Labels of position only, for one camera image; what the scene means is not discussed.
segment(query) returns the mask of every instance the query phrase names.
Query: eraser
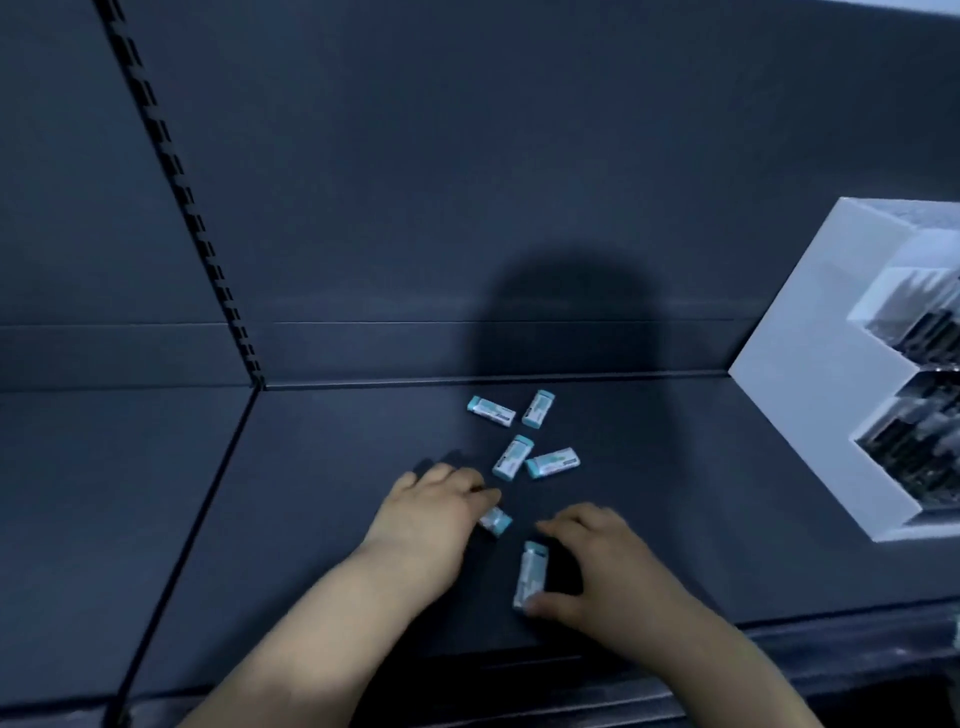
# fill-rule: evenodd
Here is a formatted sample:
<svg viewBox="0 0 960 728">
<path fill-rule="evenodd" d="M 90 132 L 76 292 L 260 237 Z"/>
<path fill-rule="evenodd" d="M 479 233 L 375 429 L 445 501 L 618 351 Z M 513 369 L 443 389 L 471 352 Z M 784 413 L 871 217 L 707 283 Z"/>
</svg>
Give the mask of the eraser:
<svg viewBox="0 0 960 728">
<path fill-rule="evenodd" d="M 514 609 L 522 610 L 523 603 L 534 594 L 543 591 L 546 584 L 546 562 L 550 553 L 543 544 L 528 541 L 523 545 L 520 558 L 520 577 L 516 581 Z"/>
<path fill-rule="evenodd" d="M 533 448 L 533 440 L 523 435 L 517 435 L 513 442 L 507 446 L 504 453 L 500 455 L 500 459 L 496 461 L 496 465 L 493 466 L 493 474 L 501 480 L 511 482 L 516 475 L 516 471 L 523 465 L 523 461 L 527 459 L 527 455 Z"/>
<path fill-rule="evenodd" d="M 580 458 L 577 457 L 573 448 L 559 449 L 527 460 L 527 470 L 531 477 L 547 477 L 578 467 L 580 467 Z"/>
<path fill-rule="evenodd" d="M 550 405 L 553 404 L 553 392 L 547 392 L 545 389 L 539 389 L 534 395 L 534 400 L 527 407 L 527 412 L 523 415 L 522 423 L 533 429 L 540 429 L 543 424 L 543 418 L 546 417 Z"/>
<path fill-rule="evenodd" d="M 507 530 L 507 526 L 514 520 L 506 513 L 494 506 L 480 518 L 480 525 L 490 531 L 494 536 L 500 538 L 500 534 Z"/>
<path fill-rule="evenodd" d="M 479 397 L 474 397 L 470 400 L 467 405 L 467 410 L 474 415 L 480 415 L 480 417 L 485 417 L 504 427 L 512 425 L 514 423 L 514 417 L 516 417 L 514 410 L 501 407 L 499 404 L 491 402 L 490 400 L 482 400 Z"/>
</svg>

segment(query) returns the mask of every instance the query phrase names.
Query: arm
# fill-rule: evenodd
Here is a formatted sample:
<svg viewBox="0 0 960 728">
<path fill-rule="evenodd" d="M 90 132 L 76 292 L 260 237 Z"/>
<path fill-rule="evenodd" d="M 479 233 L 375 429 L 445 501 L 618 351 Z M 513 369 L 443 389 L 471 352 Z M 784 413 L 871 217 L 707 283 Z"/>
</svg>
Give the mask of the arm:
<svg viewBox="0 0 960 728">
<path fill-rule="evenodd" d="M 340 728 L 400 635 L 457 577 L 470 531 L 500 500 L 438 464 L 394 485 L 349 558 L 308 591 L 181 728 Z"/>
<path fill-rule="evenodd" d="M 531 597 L 528 615 L 650 669 L 701 728 L 820 726 L 766 655 L 684 589 L 611 509 L 581 503 L 537 528 L 576 557 L 584 592 Z"/>
</svg>

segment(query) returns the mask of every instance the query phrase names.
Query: left hand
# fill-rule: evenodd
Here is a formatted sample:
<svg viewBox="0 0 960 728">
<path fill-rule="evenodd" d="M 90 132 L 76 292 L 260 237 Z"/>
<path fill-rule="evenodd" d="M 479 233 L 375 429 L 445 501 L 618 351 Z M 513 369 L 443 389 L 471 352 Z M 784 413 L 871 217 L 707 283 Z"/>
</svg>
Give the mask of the left hand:
<svg viewBox="0 0 960 728">
<path fill-rule="evenodd" d="M 500 501 L 473 468 L 438 463 L 417 479 L 404 473 L 384 499 L 357 555 L 385 567 L 414 614 L 447 589 L 460 572 L 470 531 Z"/>
</svg>

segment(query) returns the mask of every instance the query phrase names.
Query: forearm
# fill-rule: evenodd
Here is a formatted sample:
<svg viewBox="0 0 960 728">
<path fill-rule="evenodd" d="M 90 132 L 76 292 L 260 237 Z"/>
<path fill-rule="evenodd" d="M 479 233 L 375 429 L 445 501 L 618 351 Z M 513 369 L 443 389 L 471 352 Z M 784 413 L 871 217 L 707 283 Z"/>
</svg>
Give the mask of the forearm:
<svg viewBox="0 0 960 728">
<path fill-rule="evenodd" d="M 819 728 L 769 658 L 706 608 L 675 646 L 660 674 L 700 728 Z"/>
<path fill-rule="evenodd" d="M 300 599 L 183 726 L 346 726 L 419 608 L 388 559 L 358 550 Z"/>
</svg>

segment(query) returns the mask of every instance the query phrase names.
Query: right hand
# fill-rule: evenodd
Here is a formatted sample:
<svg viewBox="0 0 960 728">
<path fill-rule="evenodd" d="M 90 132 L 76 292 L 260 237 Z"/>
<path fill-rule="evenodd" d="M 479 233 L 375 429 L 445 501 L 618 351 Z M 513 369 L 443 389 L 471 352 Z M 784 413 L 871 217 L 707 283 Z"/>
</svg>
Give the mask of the right hand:
<svg viewBox="0 0 960 728">
<path fill-rule="evenodd" d="M 692 627 L 716 619 L 610 508 L 571 505 L 537 529 L 577 559 L 584 592 L 534 595 L 528 616 L 554 619 L 653 671 Z"/>
</svg>

